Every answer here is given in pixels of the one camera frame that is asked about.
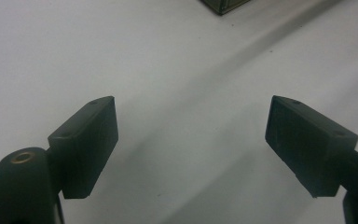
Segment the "white table surface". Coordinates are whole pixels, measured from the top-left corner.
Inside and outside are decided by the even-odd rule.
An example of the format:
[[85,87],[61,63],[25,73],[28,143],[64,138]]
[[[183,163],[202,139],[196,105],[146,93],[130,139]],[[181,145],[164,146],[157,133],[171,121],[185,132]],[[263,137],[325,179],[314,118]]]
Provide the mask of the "white table surface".
[[358,133],[358,0],[0,1],[0,160],[106,95],[119,141],[66,223],[344,223],[264,133],[272,95]]

